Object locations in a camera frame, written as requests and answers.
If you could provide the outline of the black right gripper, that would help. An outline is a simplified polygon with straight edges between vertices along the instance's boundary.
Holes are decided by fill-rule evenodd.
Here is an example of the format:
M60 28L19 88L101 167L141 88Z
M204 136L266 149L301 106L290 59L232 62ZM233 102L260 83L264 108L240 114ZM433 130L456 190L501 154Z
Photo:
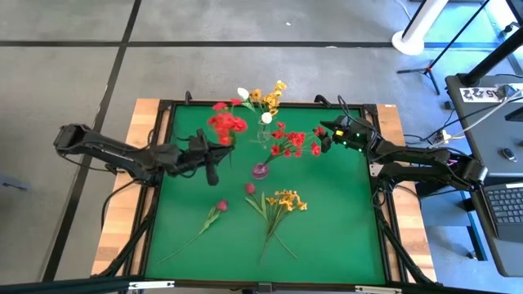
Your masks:
M323 127L333 129L333 135L325 135L321 139L321 152L326 154L333 143L342 144L346 148L364 152L374 135L371 124L363 118L338 116L334 121L320 121Z

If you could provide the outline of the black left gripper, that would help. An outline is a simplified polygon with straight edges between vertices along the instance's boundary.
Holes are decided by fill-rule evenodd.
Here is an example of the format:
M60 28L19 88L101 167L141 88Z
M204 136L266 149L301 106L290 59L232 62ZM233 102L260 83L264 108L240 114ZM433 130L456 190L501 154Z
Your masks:
M178 163L183 172L197 170L204 167L209 185L217 185L219 178L216 172L216 165L235 147L233 145L220 145L212 143L202 129L196 131L195 136L188 138L188 150L180 156Z

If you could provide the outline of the red artificial flower bunch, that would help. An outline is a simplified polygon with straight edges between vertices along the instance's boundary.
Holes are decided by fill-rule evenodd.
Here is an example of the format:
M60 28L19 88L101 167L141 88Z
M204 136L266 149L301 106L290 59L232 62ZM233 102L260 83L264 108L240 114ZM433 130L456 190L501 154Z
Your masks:
M319 157L321 153L320 139L327 132L317 126L310 132L288 131L283 122L276 123L277 128L269 132L269 155L263 162L265 166L277 158L300 158L305 152Z
M208 119L208 125L216 132L218 143L225 146L235 146L237 134L248 129L246 121L234 116L235 106L242 105L242 100L232 98L229 103L217 102L212 109L215 114Z

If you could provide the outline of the thin black tripod stand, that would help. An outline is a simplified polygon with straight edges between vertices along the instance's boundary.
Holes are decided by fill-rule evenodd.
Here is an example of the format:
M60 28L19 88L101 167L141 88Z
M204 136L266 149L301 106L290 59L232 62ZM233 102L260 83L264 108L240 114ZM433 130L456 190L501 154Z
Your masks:
M440 61L440 59L443 57L443 55L456 43L456 41L461 37L461 35L464 33L464 31L472 24L472 22L475 20L475 18L485 9L487 4L490 2L490 0L481 0L480 6L477 8L477 10L472 14L472 16L465 22L463 27L447 42L447 44L443 47L439 55L434 59L431 60L430 63L423 67L423 68L417 68L417 69L400 69L396 71L396 74L421 74L422 76L428 78L435 90L435 93L437 95L440 94L440 87L438 85L438 82L436 81L436 77L433 73L433 69L435 65Z

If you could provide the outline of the green table mat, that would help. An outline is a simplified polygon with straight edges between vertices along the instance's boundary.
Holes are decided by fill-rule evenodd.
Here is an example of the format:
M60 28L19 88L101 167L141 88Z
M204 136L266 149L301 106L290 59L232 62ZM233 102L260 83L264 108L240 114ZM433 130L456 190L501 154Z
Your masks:
M248 129L237 137L229 158L217 166L219 182L207 183L204 169L191 178L163 179L147 278L268 281L290 283L371 283L384 280L381 248L368 165L362 153L335 145L319 157L277 158L269 174L254 183L258 198L292 190L307 207L293 211L268 236L262 215L250 204L245 185L268 148L257 142L255 114L237 108ZM221 199L227 212L183 251L159 264L202 228Z

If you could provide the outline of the white pole with round base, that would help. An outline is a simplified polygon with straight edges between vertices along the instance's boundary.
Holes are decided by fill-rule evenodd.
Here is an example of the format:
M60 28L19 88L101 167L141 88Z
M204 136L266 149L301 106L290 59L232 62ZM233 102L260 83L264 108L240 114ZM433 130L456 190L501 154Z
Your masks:
M407 56L420 55L425 47L424 38L448 1L422 0L407 27L392 36L392 46Z

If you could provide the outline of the white paper label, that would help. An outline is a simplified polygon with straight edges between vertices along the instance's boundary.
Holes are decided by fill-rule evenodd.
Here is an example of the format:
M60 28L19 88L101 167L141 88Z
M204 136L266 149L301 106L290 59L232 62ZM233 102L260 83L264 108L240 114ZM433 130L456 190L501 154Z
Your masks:
M461 87L465 103L500 103L523 89L523 83L495 84L493 87Z

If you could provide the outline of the grey desk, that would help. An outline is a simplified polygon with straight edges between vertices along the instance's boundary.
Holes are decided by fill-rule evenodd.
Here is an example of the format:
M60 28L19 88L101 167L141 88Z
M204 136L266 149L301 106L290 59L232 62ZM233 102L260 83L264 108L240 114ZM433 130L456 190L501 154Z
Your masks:
M514 102L500 109L500 103L465 103L459 89L458 75L445 78L448 94L458 112L458 119L465 130L472 155L483 162L488 173L484 186L472 194L472 205L476 209L490 252L498 272L505 277L523 278L523 243L501 240L494 232L492 220L485 203L483 189L492 185L523 182L523 122L510 122L505 116L523 106L523 94ZM493 87L495 84L523 83L523 78L510 75L494 75L482 78L477 86ZM517 156L514 163L507 160L502 149L509 148Z

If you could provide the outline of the black keyboard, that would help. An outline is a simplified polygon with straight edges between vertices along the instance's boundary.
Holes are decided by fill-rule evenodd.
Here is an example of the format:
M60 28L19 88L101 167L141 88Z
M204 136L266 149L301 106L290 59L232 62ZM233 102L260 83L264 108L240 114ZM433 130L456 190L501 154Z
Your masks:
M483 192L497 237L523 243L523 182L487 186Z

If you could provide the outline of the black crossbeam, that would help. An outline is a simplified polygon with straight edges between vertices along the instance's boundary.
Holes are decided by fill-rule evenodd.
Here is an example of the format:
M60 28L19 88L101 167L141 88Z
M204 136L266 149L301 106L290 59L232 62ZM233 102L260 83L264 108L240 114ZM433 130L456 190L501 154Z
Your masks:
M38 283L0 285L0 294L106 294L127 290L141 278L95 277Z

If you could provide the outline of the grey floor object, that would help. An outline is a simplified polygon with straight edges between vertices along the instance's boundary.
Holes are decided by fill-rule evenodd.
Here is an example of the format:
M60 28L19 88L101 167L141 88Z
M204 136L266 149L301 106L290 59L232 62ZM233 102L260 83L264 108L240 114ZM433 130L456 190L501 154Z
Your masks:
M0 175L0 185L4 187L12 187L22 191L27 191L30 189L29 184L5 175Z

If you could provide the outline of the black table frame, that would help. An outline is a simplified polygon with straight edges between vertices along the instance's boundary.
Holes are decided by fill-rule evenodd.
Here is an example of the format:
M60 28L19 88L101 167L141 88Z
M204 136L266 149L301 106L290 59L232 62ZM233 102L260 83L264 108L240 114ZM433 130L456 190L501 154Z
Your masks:
M131 122L127 131L126 142L130 145L143 146L148 136L154 142L163 143L171 135L170 120L173 118L178 100L139 99L136 101ZM395 105L365 105L364 115L382 128L394 141L399 140L402 132L399 113ZM126 185L129 175L119 174L115 178L115 195L108 202L105 211L105 222L97 247L92 273L99 274L108 269L110 262L123 252L139 225L144 222L147 213L155 213L154 204L159 194L158 188L142 187L138 184ZM425 225L422 222L420 209L413 205L413 184L397 190L386 198L382 212L389 221L393 234L408 253L417 248L422 249L419 255L413 255L413 263L427 278L436 276L428 251ZM153 228L148 226L139 236L135 247L131 248L123 263L116 269L117 277L131 274L143 275L149 253L149 242ZM382 287L413 286L415 281L409 273L405 261L393 247L383 232L378 232L382 243L382 265L384 282ZM246 288L257 290L259 282L268 281L235 281L235 280L191 280L174 279L175 287L197 288ZM354 291L359 283L290 283L271 282L274 291Z

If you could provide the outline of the silver metal bracket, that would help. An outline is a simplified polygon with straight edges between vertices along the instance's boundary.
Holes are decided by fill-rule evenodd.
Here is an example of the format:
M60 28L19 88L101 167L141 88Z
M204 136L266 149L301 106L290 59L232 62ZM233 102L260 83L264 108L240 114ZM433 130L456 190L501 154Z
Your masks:
M146 290L146 289L158 289L158 288L170 288L175 287L174 281L140 281L130 282L128 284L128 290Z
M400 288L394 287L375 287L375 286L355 286L355 293L364 293L364 294L403 294Z

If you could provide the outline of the thick black post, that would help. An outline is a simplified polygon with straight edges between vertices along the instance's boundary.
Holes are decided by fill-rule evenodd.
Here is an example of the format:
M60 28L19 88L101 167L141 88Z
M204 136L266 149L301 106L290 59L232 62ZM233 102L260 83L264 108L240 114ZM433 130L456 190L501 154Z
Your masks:
M493 69L506 57L511 55L521 45L523 45L523 27L520 27L508 39L501 43L469 73L459 73L458 78L461 84L467 87L477 86L480 80L491 69Z

